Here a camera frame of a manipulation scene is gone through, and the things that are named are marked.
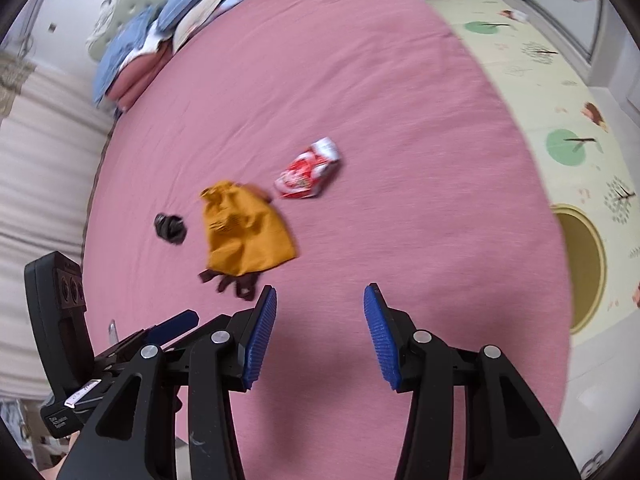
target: label sticker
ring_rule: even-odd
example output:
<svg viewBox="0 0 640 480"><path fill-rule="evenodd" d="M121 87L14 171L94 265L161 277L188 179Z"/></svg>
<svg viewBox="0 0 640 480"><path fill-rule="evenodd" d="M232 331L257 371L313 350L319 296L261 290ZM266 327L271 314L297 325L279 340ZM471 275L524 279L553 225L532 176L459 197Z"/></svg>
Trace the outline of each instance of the label sticker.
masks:
<svg viewBox="0 0 640 480"><path fill-rule="evenodd" d="M86 394L88 394L91 390L93 390L98 384L100 384L100 379L91 379L87 384L85 384L82 388L80 388L76 393L74 393L71 397L65 400L65 406L71 409L76 407L76 402L81 400Z"/></svg>

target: white curtain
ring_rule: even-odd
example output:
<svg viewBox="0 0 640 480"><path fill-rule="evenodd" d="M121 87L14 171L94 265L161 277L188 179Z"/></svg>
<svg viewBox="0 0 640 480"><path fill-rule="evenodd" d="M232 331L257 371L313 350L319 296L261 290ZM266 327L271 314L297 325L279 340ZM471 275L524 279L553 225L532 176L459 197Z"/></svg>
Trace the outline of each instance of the white curtain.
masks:
<svg viewBox="0 0 640 480"><path fill-rule="evenodd" d="M113 118L90 88L0 51L0 396L49 392L24 266L58 250L80 262L87 207Z"/></svg>

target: pink bedsheet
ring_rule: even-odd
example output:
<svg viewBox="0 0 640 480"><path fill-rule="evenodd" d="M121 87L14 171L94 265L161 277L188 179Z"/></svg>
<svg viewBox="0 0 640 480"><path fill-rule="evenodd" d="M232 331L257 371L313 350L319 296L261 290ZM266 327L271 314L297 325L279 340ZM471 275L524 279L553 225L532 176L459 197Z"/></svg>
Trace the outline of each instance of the pink bedsheet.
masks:
<svg viewBox="0 0 640 480"><path fill-rule="evenodd" d="M96 349L112 317L124 336L185 308L206 321L250 306L198 279L199 193L221 179L268 187L324 136L344 167L321 198L276 201L301 256L262 277L278 318L260 380L232 396L247 478L393 478L410 396L378 368L369 282L451 346L503 348L557 419L561 233L505 105L422 0L247 0L171 60L119 121L95 193ZM183 245L156 237L158 212L184 217Z"/></svg>

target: play mat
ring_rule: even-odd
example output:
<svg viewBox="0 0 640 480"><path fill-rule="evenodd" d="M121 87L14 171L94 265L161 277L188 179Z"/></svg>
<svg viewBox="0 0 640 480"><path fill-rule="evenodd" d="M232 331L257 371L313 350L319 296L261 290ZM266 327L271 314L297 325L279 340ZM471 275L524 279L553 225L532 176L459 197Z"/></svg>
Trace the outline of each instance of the play mat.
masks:
<svg viewBox="0 0 640 480"><path fill-rule="evenodd" d="M534 157L567 244L576 346L640 306L640 208L620 147L577 73L502 0L426 1L481 64Z"/></svg>

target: red and white wrapper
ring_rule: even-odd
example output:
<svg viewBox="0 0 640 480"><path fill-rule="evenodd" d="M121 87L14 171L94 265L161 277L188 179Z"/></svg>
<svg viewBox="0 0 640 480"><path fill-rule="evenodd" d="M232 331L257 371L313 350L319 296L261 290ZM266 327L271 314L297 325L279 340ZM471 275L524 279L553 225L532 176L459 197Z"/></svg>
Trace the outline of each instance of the red and white wrapper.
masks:
<svg viewBox="0 0 640 480"><path fill-rule="evenodd" d="M320 139L289 164L276 180L275 188L283 198L317 196L339 161L335 143L329 137Z"/></svg>

